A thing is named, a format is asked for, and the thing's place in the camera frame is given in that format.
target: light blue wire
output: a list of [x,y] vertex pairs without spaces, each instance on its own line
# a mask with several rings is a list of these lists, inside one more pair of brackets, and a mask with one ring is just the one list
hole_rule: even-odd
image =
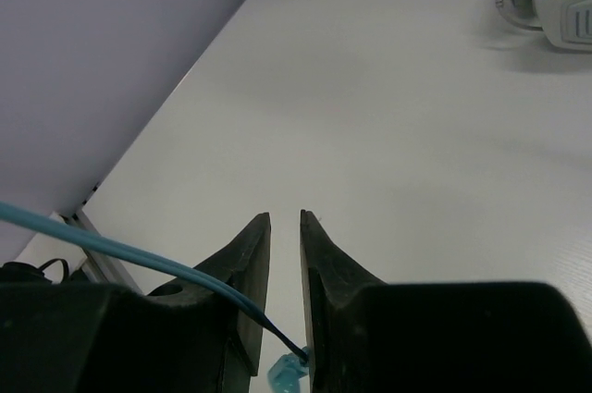
[[214,293],[219,294],[237,305],[256,323],[271,331],[303,361],[308,359],[306,353],[279,331],[279,329],[267,318],[267,316],[265,316],[265,313],[253,301],[213,276],[195,270],[194,268],[190,268],[187,265],[171,261],[158,254],[139,250],[126,245],[125,243],[98,236],[90,231],[70,227],[48,217],[37,215],[30,211],[23,210],[22,208],[17,208],[8,203],[0,202],[0,220],[5,220],[20,227],[25,227],[56,239],[71,242],[80,246],[84,250],[100,252],[123,261],[152,268],[153,270],[180,277],[210,289]]

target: white desk surface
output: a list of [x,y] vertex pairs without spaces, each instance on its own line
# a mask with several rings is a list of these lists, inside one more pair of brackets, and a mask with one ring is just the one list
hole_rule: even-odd
[[301,208],[384,280],[545,280],[592,325],[592,56],[492,4],[247,0],[85,213],[197,264],[269,211],[267,312],[302,344]]

